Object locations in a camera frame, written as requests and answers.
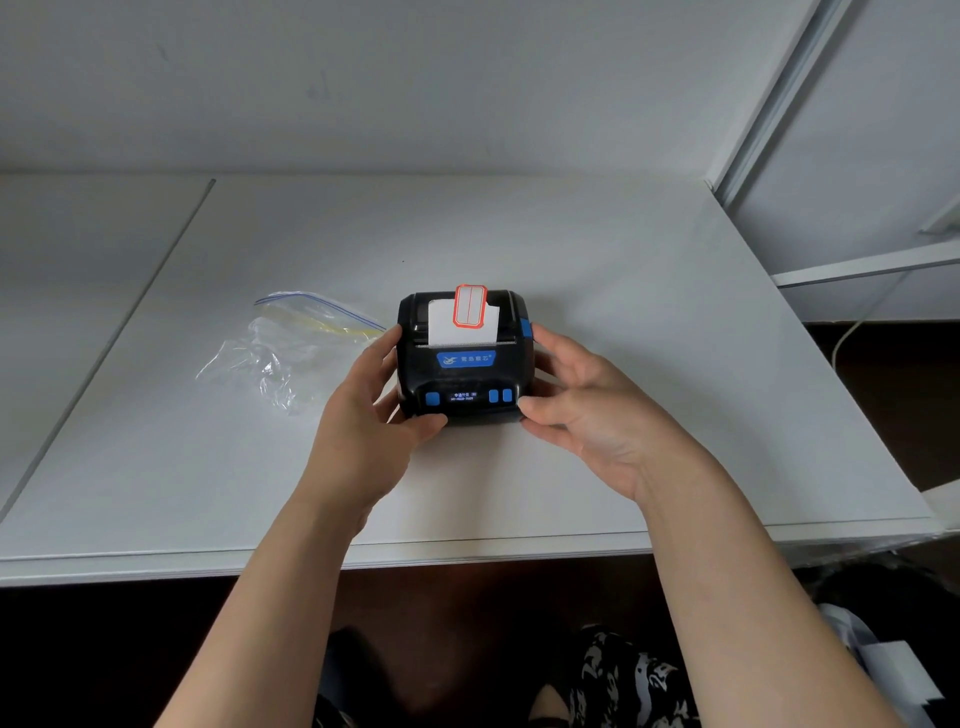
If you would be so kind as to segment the person's right hand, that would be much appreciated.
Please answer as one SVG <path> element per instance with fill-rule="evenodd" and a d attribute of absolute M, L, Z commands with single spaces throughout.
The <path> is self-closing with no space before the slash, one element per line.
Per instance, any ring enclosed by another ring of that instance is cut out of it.
<path fill-rule="evenodd" d="M 599 413 L 585 431 L 540 427 L 521 413 L 525 431 L 576 455 L 638 505 L 665 488 L 723 480 L 714 456 L 609 359 L 539 323 L 532 332 L 535 368 L 549 379 L 536 378 L 528 396 L 594 396 Z"/>

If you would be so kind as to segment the person's left hand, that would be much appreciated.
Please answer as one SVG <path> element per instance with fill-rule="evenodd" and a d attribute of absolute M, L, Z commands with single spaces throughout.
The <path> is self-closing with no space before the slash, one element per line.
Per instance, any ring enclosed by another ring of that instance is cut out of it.
<path fill-rule="evenodd" d="M 405 475 L 423 444 L 398 442 L 388 423 L 404 414 L 398 387 L 387 389 L 398 370 L 396 324 L 368 345 L 351 365 L 322 410 L 316 436 L 294 494 L 322 513 L 345 517 L 354 533 Z"/>

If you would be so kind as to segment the black portable label printer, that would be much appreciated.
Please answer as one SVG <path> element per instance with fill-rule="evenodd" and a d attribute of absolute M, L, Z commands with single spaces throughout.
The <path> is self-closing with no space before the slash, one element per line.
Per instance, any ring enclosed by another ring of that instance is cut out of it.
<path fill-rule="evenodd" d="M 522 418 L 518 400 L 531 395 L 535 378 L 526 302 L 514 291 L 487 289 L 486 303 L 499 308 L 495 344 L 428 346 L 428 305 L 454 299 L 454 291 L 414 293 L 399 304 L 400 409 L 408 418 L 443 414 L 451 426 L 517 422 Z"/>

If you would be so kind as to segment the person's left forearm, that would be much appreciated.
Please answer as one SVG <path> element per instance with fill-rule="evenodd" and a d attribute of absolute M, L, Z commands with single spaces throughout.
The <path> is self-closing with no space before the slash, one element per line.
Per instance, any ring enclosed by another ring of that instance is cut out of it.
<path fill-rule="evenodd" d="M 308 728 L 339 575 L 379 495 L 303 477 L 154 728 Z"/>

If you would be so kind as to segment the person's right forearm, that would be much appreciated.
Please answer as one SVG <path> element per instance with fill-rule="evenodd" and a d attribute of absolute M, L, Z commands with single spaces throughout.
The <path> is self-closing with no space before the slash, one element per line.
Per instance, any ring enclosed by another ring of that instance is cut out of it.
<path fill-rule="evenodd" d="M 638 470 L 702 728 L 903 728 L 723 467 L 694 452 Z"/>

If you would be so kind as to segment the white label paper strip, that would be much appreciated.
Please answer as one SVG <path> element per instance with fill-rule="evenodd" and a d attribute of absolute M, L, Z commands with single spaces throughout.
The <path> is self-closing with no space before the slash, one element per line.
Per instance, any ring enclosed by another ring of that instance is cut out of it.
<path fill-rule="evenodd" d="M 499 307 L 486 304 L 483 325 L 478 328 L 458 326 L 453 321 L 453 297 L 435 298 L 428 304 L 428 346 L 454 347 L 494 345 L 498 341 Z"/>

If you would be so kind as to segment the red-bordered label sticker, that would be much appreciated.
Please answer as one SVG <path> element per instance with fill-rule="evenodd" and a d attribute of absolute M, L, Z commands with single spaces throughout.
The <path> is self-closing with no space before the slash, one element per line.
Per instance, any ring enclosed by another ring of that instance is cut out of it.
<path fill-rule="evenodd" d="M 481 284 L 460 284 L 454 291 L 452 324 L 461 330 L 479 330 L 485 323 L 488 288 Z"/>

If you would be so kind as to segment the clear plastic zip bag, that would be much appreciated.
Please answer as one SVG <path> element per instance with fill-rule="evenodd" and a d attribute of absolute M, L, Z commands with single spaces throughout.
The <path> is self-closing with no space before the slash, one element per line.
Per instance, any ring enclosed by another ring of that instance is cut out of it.
<path fill-rule="evenodd" d="M 258 298 L 245 332 L 225 340 L 196 381 L 253 392 L 289 415 L 319 413 L 354 360 L 387 326 L 303 290 Z"/>

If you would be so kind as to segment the black white patterned shorts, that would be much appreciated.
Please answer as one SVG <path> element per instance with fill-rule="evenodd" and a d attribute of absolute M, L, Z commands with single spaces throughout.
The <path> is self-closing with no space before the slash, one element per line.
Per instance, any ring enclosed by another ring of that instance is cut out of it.
<path fill-rule="evenodd" d="M 600 625 L 522 642 L 497 670 L 483 728 L 701 728 L 682 666 Z M 353 627 L 329 636 L 310 728 L 426 728 Z"/>

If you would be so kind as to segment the white crumpled paper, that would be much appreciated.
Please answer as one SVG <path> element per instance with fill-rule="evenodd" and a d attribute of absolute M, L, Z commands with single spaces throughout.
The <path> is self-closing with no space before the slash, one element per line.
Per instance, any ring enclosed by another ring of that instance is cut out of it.
<path fill-rule="evenodd" d="M 822 618 L 908 728 L 934 728 L 927 709 L 945 700 L 904 640 L 880 641 L 853 612 L 822 603 Z"/>

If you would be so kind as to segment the white metal shelf frame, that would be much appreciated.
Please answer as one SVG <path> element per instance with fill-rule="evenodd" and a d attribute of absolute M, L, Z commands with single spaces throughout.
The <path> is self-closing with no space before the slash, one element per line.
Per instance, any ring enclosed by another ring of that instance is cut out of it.
<path fill-rule="evenodd" d="M 817 0 L 714 194 L 782 289 L 960 262 L 960 0 Z"/>

